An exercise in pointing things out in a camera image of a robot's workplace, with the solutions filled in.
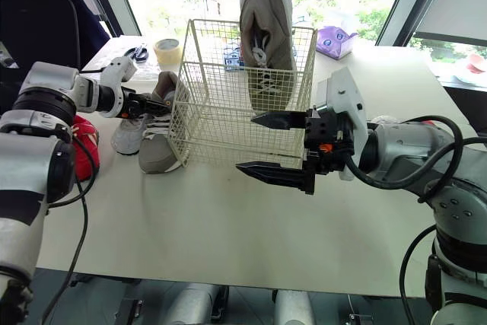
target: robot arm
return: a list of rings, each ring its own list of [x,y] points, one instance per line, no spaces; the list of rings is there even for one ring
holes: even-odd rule
[[[72,190],[75,114],[105,117],[162,115],[170,106],[122,87],[135,72],[127,57],[114,59],[100,82],[76,69],[36,62],[12,110],[0,119],[0,323],[24,319],[32,293],[48,204]]]
[[[405,189],[425,197],[453,163],[454,139],[432,124],[367,125],[364,102],[348,70],[335,73],[326,99],[307,112],[268,112],[253,119],[271,129],[304,129],[301,169],[254,161],[238,164],[269,184],[314,193],[315,174],[357,176],[381,189]],[[461,132],[456,131],[457,138]],[[477,139],[463,140],[479,142]],[[487,153],[463,146],[452,179],[426,202],[436,238],[428,258],[425,294],[434,325],[477,324],[487,319]]]

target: sneaker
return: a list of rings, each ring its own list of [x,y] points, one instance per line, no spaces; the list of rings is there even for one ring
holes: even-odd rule
[[[246,67],[265,69],[247,70],[256,111],[285,110],[291,99],[296,79],[291,26],[291,0],[240,0],[243,61]]]
[[[71,128],[73,136],[78,137],[81,143],[88,149],[94,160],[94,165],[96,167],[95,173],[98,172],[100,168],[100,157],[98,156],[98,131],[91,124],[90,121],[84,119],[83,117],[76,115],[73,121],[73,126]],[[76,142],[73,142],[76,150],[76,162],[75,171],[76,177],[80,181],[86,180],[91,177],[93,171],[91,170],[91,164],[84,153],[84,151],[79,147]]]
[[[176,92],[177,75],[162,72],[151,99],[172,106]],[[147,120],[140,144],[138,165],[147,174],[167,173],[181,166],[167,140],[171,114]]]
[[[151,118],[147,113],[136,119],[122,119],[112,135],[113,149],[122,155],[138,153],[147,121]]]

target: gray sneaker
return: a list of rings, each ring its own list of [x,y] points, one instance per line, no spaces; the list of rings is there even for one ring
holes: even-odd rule
[[[172,107],[176,84],[176,74],[160,73],[151,99]],[[167,173],[181,166],[167,140],[170,133],[170,118],[169,113],[165,116],[152,117],[146,123],[138,153],[138,165],[147,174]]]
[[[291,26],[292,0],[240,0],[243,61],[246,67],[267,69],[247,71],[256,111],[285,110],[291,99],[296,79]]]

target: wire basket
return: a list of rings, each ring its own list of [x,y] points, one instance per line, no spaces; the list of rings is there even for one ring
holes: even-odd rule
[[[300,167],[304,130],[268,129],[250,119],[266,110],[309,108],[316,37],[312,28],[293,27],[295,72],[248,68],[240,57],[238,22],[189,21],[170,126],[178,159],[185,165]],[[282,81],[278,93],[258,85],[265,73]]]

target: black cable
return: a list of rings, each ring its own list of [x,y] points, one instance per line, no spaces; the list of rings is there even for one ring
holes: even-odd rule
[[[77,177],[76,177],[76,185],[78,186],[78,190],[79,190],[80,195],[81,195],[81,203],[83,205],[83,216],[84,216],[83,231],[81,233],[81,237],[79,239],[78,246],[76,247],[75,255],[73,256],[73,259],[71,261],[71,265],[69,266],[68,273],[66,273],[66,277],[64,278],[64,282],[62,283],[61,287],[59,288],[57,293],[54,295],[53,299],[51,300],[51,302],[47,306],[46,310],[44,311],[43,316],[42,316],[41,321],[40,321],[41,324],[44,324],[46,322],[47,317],[49,317],[49,314],[51,313],[53,308],[56,306],[56,303],[61,298],[64,291],[68,288],[69,283],[71,281],[71,277],[73,275],[73,272],[75,271],[76,263],[78,262],[79,253],[81,252],[81,248],[83,247],[84,238],[86,237],[86,231],[88,230],[88,208],[86,206],[86,200],[84,199],[84,195],[81,194],[83,192],[83,187],[81,186],[81,183],[79,183],[79,180]]]
[[[97,74],[98,72],[102,72],[105,68],[96,69],[96,70],[80,70],[80,74]]]
[[[428,192],[418,198],[419,203],[428,201],[431,197],[433,197],[436,193],[438,193],[447,185],[448,181],[450,181],[450,179],[454,177],[455,171],[457,171],[458,165],[460,165],[460,160],[462,160],[463,153],[462,132],[460,131],[460,128],[457,126],[457,124],[451,119],[442,116],[423,116],[411,119],[408,122],[423,122],[426,120],[438,121],[450,127],[451,132],[454,134],[454,154],[451,158],[450,163],[448,164],[447,170],[441,176],[440,180]]]
[[[84,190],[82,190],[77,196],[70,198],[70,199],[67,199],[66,201],[51,203],[51,204],[49,204],[50,209],[55,209],[56,207],[63,207],[63,206],[69,205],[69,204],[76,202],[77,200],[81,199],[82,197],[86,196],[86,194],[90,191],[91,187],[94,184],[94,181],[97,178],[97,166],[94,163],[93,156],[91,156],[91,153],[89,152],[89,150],[86,148],[86,146],[84,146],[83,142],[81,142],[80,139],[78,139],[78,137],[73,136],[73,141],[78,144],[78,146],[81,148],[81,150],[83,150],[83,152],[86,154],[88,160],[90,161],[90,165],[91,165],[90,181],[88,182],[88,185],[86,186],[86,188],[84,188]]]
[[[462,141],[462,146],[472,145],[472,144],[487,144],[487,137],[470,137],[470,138],[464,139]],[[438,150],[434,154],[434,155],[437,155],[435,160],[436,161],[439,160],[440,158],[445,156],[448,152],[450,152],[454,148],[455,148],[454,142],[452,142],[449,145],[444,146],[443,148],[441,148],[440,150]],[[406,297],[406,290],[404,288],[405,287],[404,282],[405,282],[405,277],[406,277],[406,268],[407,268],[409,259],[412,255],[412,252],[414,251],[415,247],[418,245],[418,243],[424,237],[426,237],[426,235],[428,235],[430,232],[433,232],[435,229],[436,229],[436,225],[432,225],[429,228],[427,228],[426,230],[424,230],[421,234],[419,234],[415,238],[415,240],[409,245],[409,248],[406,251],[406,254],[404,255],[403,263],[401,264],[401,269],[399,271],[399,292],[401,294],[401,301],[403,302],[404,311],[406,312],[406,316],[408,318],[409,325],[415,325],[416,322],[415,322],[415,319],[412,315],[411,308],[409,307],[409,303],[408,303],[407,297]]]
[[[409,245],[406,254],[404,254],[403,263],[401,264],[401,269],[399,271],[399,292],[401,293],[401,301],[403,302],[404,311],[406,312],[406,317],[408,318],[409,325],[416,325],[414,317],[411,312],[411,308],[409,307],[408,299],[406,297],[406,290],[404,289],[404,278],[406,277],[406,268],[408,266],[409,258],[411,257],[412,252],[418,245],[419,241],[424,239],[426,235],[433,232],[436,229],[436,225],[432,225],[429,228],[425,229],[421,232],[416,238],[412,241]]]
[[[440,179],[440,181],[437,182],[437,185],[435,185],[429,191],[429,192],[431,192],[433,189],[435,189],[438,186],[438,184],[440,184],[440,182],[444,186],[444,184],[453,176],[455,170],[458,168],[458,164],[460,163],[460,159],[461,159],[461,153],[462,153],[462,150],[463,150],[462,149],[462,147],[463,147],[463,144],[462,144],[463,137],[462,137],[462,132],[458,128],[457,124],[454,123],[452,120],[446,118],[446,117],[442,117],[442,116],[423,116],[423,117],[419,117],[417,119],[412,119],[412,120],[406,121],[406,122],[422,122],[422,121],[426,121],[426,120],[434,120],[434,121],[442,122],[442,123],[444,123],[445,125],[447,125],[447,126],[449,126],[451,128],[451,131],[454,134],[454,138],[455,138],[455,142],[452,144],[452,146],[453,146],[453,148],[455,148],[455,152],[457,153],[457,160],[458,160],[458,162],[457,162],[457,160],[455,159],[455,156],[452,158],[452,160],[450,162],[450,165],[449,165],[447,171],[445,172],[445,174],[448,173],[448,170],[450,169],[450,173],[448,175],[448,178],[444,182],[441,182],[441,179]],[[416,182],[419,178],[421,178],[426,172],[428,172],[428,170],[430,170],[434,166],[434,164],[436,164],[436,162],[438,160],[440,160],[440,158],[442,158],[444,156],[444,154],[446,154],[446,152],[442,152],[442,150],[436,151],[421,167],[419,167],[413,173],[411,173],[407,177],[404,177],[404,178],[402,178],[400,180],[395,180],[395,181],[375,180],[374,178],[369,177],[366,173],[364,173],[363,171],[361,171],[358,168],[358,166],[352,160],[352,156],[351,155],[345,155],[344,161],[345,161],[345,165],[350,169],[350,171],[359,180],[361,180],[362,182],[368,184],[369,186],[373,186],[375,188],[379,188],[379,189],[382,189],[382,190],[400,190],[400,189],[403,189],[403,188],[406,188],[406,187],[410,186],[411,184],[413,184],[414,182]],[[434,191],[434,194],[436,194],[436,192],[439,189],[443,188],[443,186],[441,186],[440,188],[436,189]]]

